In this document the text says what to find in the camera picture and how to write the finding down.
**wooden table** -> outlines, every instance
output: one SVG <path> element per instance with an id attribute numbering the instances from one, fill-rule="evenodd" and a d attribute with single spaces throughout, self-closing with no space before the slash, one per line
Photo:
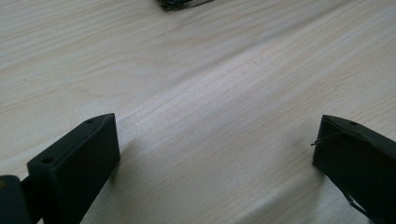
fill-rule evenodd
<path id="1" fill-rule="evenodd" d="M 114 112 L 82 223 L 368 223 L 311 164 L 321 115 L 396 139 L 396 2 L 0 1 L 0 171 Z"/>

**screw hole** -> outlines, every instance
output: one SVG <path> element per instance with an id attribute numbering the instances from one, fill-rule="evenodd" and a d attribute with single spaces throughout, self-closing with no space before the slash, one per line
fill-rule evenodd
<path id="1" fill-rule="evenodd" d="M 47 157 L 47 158 L 44 158 L 41 162 L 43 162 L 44 164 L 48 164 L 48 163 L 50 163 L 52 161 L 53 161 L 52 157 Z"/>

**black object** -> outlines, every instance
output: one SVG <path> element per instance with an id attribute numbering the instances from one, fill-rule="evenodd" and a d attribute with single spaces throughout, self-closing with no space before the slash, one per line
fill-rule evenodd
<path id="1" fill-rule="evenodd" d="M 158 0 L 165 10 L 181 9 L 185 7 L 198 7 L 214 0 Z"/>
<path id="2" fill-rule="evenodd" d="M 29 161 L 22 182 L 0 176 L 0 223 L 79 223 L 119 161 L 114 114 L 84 121 Z"/>
<path id="3" fill-rule="evenodd" d="M 396 223 L 396 143 L 356 122 L 324 115 L 314 165 L 376 224 Z"/>

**light wood surface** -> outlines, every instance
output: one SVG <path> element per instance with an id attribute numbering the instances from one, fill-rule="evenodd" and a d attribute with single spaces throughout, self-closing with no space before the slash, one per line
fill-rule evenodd
<path id="1" fill-rule="evenodd" d="M 368 223 L 312 165 L 323 114 L 396 139 L 396 2 L 0 1 L 0 171 L 114 112 L 82 223 Z"/>

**tabletop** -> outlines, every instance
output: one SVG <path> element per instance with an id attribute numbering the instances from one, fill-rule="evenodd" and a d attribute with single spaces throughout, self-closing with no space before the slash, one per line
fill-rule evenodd
<path id="1" fill-rule="evenodd" d="M 368 223 L 312 166 L 321 116 L 396 139 L 396 2 L 0 1 L 0 171 L 115 113 L 82 223 Z"/>

